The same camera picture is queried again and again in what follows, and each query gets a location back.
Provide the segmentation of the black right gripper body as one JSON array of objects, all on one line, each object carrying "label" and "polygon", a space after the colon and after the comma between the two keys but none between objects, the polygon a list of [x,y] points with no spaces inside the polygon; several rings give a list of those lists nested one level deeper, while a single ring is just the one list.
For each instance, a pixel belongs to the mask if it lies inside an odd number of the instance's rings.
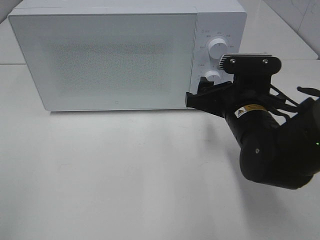
[{"label": "black right gripper body", "polygon": [[235,75],[233,81],[212,87],[212,114],[225,120],[272,120],[270,104],[270,75]]}]

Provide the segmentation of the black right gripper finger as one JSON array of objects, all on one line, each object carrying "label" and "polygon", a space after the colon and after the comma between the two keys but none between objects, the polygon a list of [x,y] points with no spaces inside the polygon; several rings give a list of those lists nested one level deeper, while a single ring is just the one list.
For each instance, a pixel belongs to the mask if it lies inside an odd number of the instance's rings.
[{"label": "black right gripper finger", "polygon": [[215,85],[214,81],[209,81],[206,77],[200,77],[200,81],[197,88],[197,94],[203,94],[209,91]]},{"label": "black right gripper finger", "polygon": [[187,108],[201,110],[204,112],[221,112],[223,91],[232,86],[231,81],[215,84],[210,90],[201,94],[185,94],[185,105]]}]

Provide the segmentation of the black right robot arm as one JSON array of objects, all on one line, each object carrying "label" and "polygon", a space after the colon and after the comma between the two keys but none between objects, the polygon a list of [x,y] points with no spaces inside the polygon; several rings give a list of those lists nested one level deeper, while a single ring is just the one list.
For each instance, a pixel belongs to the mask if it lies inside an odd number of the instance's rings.
[{"label": "black right robot arm", "polygon": [[296,190],[320,171],[320,101],[286,104],[270,94],[271,80],[235,76],[214,85],[201,78],[185,104],[225,119],[240,146],[239,166],[249,181]]}]

